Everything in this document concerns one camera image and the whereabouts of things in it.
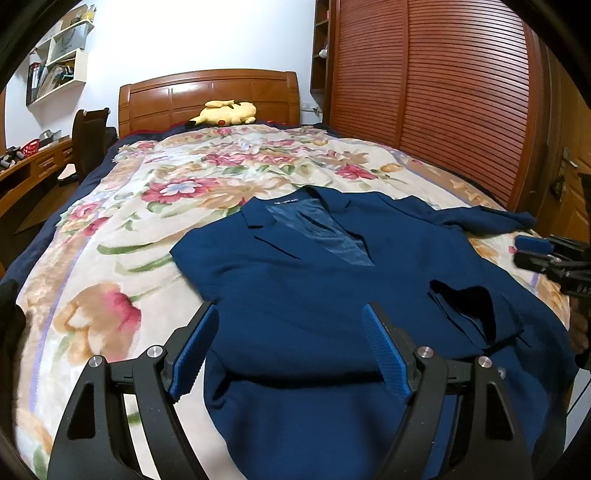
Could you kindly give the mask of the navy blue suit jacket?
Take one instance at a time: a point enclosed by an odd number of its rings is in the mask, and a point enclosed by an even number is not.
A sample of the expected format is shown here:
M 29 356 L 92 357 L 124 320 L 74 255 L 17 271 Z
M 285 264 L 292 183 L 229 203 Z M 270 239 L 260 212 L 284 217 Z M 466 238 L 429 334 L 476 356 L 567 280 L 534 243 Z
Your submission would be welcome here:
M 406 407 L 363 329 L 373 302 L 416 345 L 504 369 L 534 446 L 576 376 L 575 356 L 554 312 L 470 242 L 533 224 L 486 207 L 304 187 L 185 234 L 172 258 L 219 312 L 204 402 L 238 470 L 376 474 Z

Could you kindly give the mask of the wooden room door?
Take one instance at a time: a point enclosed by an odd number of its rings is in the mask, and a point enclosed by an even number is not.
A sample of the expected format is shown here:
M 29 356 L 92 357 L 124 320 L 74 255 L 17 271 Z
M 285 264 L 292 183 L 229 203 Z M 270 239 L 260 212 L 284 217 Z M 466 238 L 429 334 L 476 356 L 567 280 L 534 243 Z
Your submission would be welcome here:
M 556 56 L 547 58 L 549 126 L 537 231 L 587 242 L 590 220 L 580 176 L 590 172 L 590 108 Z

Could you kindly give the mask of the floral bed blanket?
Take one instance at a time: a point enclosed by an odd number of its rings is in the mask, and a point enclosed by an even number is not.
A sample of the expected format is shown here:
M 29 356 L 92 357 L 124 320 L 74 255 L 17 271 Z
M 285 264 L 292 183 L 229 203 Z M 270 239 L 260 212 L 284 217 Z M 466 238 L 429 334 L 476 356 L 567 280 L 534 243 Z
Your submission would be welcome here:
M 16 447 L 41 478 L 58 426 L 86 363 L 134 359 L 163 344 L 205 301 L 171 251 L 183 236 L 257 198 L 304 187 L 417 197 L 437 210 L 507 211 L 470 184 L 401 151 L 303 126 L 186 129 L 122 140 L 108 173 L 58 217 L 39 259 L 24 271 L 17 302 L 27 320 L 15 404 Z M 570 303 L 558 286 L 516 268 L 518 230 L 474 236 L 475 251 L 544 302 L 568 332 Z M 214 479 L 246 478 L 204 402 L 205 362 L 179 405 L 190 446 Z

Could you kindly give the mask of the louvered wooden wardrobe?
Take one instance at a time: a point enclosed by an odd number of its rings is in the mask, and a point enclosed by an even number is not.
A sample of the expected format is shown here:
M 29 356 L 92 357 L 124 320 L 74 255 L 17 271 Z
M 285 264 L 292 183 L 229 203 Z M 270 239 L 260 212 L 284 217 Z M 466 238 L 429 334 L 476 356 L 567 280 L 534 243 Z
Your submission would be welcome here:
M 533 30 L 500 1 L 321 1 L 312 91 L 325 123 L 528 207 L 544 137 Z

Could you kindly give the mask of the wooden desk with cabinets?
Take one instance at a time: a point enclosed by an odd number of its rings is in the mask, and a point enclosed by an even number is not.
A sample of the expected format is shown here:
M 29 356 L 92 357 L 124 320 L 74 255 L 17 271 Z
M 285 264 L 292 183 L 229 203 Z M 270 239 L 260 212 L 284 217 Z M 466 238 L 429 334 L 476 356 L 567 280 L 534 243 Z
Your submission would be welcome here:
M 72 159 L 72 139 L 64 137 L 1 173 L 0 216 Z

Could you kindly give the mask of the red basket on desk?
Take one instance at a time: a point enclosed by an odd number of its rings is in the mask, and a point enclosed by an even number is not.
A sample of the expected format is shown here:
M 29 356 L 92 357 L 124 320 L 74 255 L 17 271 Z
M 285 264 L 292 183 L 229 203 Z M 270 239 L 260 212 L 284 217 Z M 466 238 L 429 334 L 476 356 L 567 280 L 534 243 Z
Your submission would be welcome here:
M 29 156 L 34 155 L 38 152 L 39 146 L 40 146 L 40 140 L 33 139 L 21 148 L 21 152 L 24 157 L 29 157 Z

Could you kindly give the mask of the dark wooden chair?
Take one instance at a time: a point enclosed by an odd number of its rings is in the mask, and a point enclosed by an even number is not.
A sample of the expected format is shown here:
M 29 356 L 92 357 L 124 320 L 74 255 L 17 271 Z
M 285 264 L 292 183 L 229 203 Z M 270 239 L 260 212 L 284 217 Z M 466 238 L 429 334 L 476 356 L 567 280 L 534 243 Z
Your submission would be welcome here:
M 59 186 L 82 181 L 104 160 L 108 149 L 118 140 L 117 130 L 107 126 L 110 109 L 79 110 L 72 127 L 72 145 L 64 152 L 65 165 L 74 167 L 73 173 L 67 168 L 58 176 Z

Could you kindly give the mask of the wooden bed headboard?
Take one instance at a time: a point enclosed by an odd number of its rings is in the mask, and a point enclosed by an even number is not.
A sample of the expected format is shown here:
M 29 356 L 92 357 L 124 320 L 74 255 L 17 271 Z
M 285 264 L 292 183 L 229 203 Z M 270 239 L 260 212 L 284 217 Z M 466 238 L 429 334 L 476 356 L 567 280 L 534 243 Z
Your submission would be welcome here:
M 162 132 L 197 116 L 211 100 L 247 101 L 256 119 L 301 123 L 301 98 L 293 71 L 216 69 L 177 73 L 120 87 L 118 134 Z

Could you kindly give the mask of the yellow Pikachu plush toy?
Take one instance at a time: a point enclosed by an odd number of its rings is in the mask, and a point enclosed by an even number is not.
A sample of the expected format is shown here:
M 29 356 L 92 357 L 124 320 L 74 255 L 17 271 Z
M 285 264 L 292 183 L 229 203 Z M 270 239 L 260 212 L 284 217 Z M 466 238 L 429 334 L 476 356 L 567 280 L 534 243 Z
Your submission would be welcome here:
M 232 126 L 252 124 L 256 121 L 256 105 L 235 100 L 212 100 L 205 103 L 197 117 L 190 119 L 194 125 Z

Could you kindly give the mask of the white wall shelf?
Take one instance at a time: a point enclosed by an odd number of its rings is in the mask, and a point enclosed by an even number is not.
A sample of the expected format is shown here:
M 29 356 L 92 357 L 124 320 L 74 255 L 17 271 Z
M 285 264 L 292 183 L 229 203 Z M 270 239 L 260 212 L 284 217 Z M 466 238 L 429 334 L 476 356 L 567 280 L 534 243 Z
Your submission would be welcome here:
M 67 12 L 29 54 L 26 105 L 40 105 L 57 94 L 83 87 L 87 39 L 94 28 L 95 4 Z

